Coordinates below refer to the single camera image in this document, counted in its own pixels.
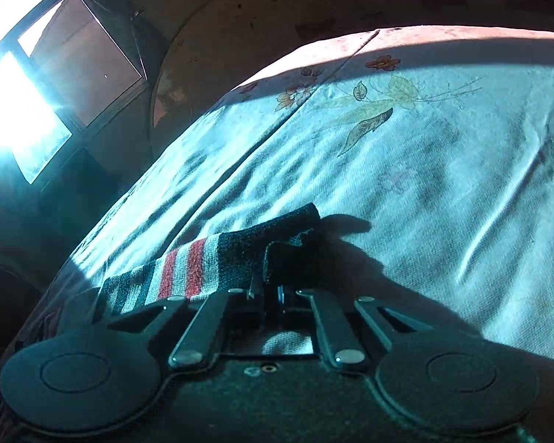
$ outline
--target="window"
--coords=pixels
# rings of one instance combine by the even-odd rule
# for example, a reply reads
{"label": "window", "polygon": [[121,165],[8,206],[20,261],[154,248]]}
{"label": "window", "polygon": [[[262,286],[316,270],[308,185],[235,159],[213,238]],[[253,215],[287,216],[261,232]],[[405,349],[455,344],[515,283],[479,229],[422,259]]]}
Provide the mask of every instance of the window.
{"label": "window", "polygon": [[83,0],[0,0],[0,148],[29,183],[141,82]]}

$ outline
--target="striped towel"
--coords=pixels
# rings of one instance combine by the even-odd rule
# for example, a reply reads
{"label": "striped towel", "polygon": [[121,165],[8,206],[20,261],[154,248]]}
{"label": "striped towel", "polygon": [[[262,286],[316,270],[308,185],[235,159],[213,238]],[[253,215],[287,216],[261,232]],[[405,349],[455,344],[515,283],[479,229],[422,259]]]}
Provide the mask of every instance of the striped towel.
{"label": "striped towel", "polygon": [[248,289],[262,274],[269,245],[302,246],[320,216],[313,204],[246,230],[219,233],[176,248],[158,260],[108,278],[95,304],[93,322],[115,318],[169,296],[202,300],[215,291]]}

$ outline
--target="bed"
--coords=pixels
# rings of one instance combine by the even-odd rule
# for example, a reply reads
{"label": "bed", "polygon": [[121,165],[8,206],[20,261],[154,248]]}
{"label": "bed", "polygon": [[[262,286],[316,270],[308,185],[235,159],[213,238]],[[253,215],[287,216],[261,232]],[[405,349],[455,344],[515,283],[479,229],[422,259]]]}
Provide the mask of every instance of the bed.
{"label": "bed", "polygon": [[[16,341],[88,324],[108,277],[313,202],[340,285],[527,352],[554,441],[554,34],[388,28],[302,47],[227,93],[111,208]],[[15,342],[6,356],[15,351]],[[0,422],[0,440],[11,428]]]}

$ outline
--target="leaf print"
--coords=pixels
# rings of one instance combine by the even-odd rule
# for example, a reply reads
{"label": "leaf print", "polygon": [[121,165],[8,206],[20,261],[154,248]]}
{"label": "leaf print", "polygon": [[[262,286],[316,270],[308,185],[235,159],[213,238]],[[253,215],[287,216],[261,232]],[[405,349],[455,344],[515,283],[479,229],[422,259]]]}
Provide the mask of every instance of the leaf print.
{"label": "leaf print", "polygon": [[364,103],[358,108],[354,108],[343,113],[337,120],[339,121],[362,121],[379,115],[394,106],[394,100],[377,100],[376,102]]}
{"label": "leaf print", "polygon": [[242,89],[240,90],[240,94],[242,95],[243,93],[248,93],[249,91],[254,90],[258,84],[258,81],[253,81],[252,83],[249,83],[248,85],[242,87]]}
{"label": "leaf print", "polygon": [[355,98],[351,96],[344,96],[333,98],[332,100],[326,100],[317,104],[316,109],[322,110],[325,108],[344,108],[355,102]]}
{"label": "leaf print", "polygon": [[365,99],[367,96],[367,87],[363,84],[363,81],[355,85],[355,88],[353,88],[353,96],[358,102]]}
{"label": "leaf print", "polygon": [[388,111],[380,113],[373,118],[368,118],[367,120],[363,120],[357,123],[355,127],[349,132],[349,136],[347,136],[347,141],[345,141],[343,149],[337,156],[340,157],[341,155],[347,153],[362,137],[368,134],[368,132],[375,131],[382,123],[388,121],[392,113],[393,109],[390,108]]}
{"label": "leaf print", "polygon": [[386,95],[407,110],[415,107],[415,100],[419,97],[419,90],[412,82],[403,76],[392,75],[388,83]]}

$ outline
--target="window frame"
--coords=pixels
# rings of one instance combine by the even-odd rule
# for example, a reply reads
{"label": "window frame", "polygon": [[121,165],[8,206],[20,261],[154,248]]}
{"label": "window frame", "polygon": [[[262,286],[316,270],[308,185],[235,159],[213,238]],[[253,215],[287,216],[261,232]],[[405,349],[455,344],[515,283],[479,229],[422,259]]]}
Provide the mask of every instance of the window frame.
{"label": "window frame", "polygon": [[48,105],[50,105],[52,111],[58,116],[71,133],[70,138],[68,138],[62,147],[55,152],[43,170],[39,172],[33,183],[29,183],[31,188],[38,190],[43,189],[43,187],[55,175],[57,172],[55,168],[61,168],[63,164],[65,164],[65,161],[68,160],[68,158],[71,157],[77,149],[86,146],[86,144],[89,143],[89,141],[92,140],[92,138],[94,138],[109,122],[111,122],[113,118],[120,111],[122,111],[122,109],[129,105],[129,103],[136,99],[148,87],[148,82],[146,81],[143,72],[136,68],[127,55],[121,50],[111,34],[103,27],[100,20],[92,12],[86,2],[81,0],[87,11],[89,11],[92,17],[95,18],[97,23],[99,23],[101,28],[111,39],[112,43],[117,46],[118,50],[127,60],[127,63],[133,67],[138,76],[135,83],[124,90],[85,127],[80,119],[75,115],[75,112],[66,107],[64,99],[58,94],[57,85],[50,82],[49,77],[45,75],[33,59],[25,53],[21,47],[21,44],[18,42],[18,39],[23,33],[25,33],[36,23],[37,20],[39,20],[39,18],[46,14],[60,1],[62,0],[42,0],[18,23],[16,23],[16,25],[10,29],[2,40],[0,40],[0,60],[8,52],[13,55],[25,75],[31,80],[37,91],[41,94]]}

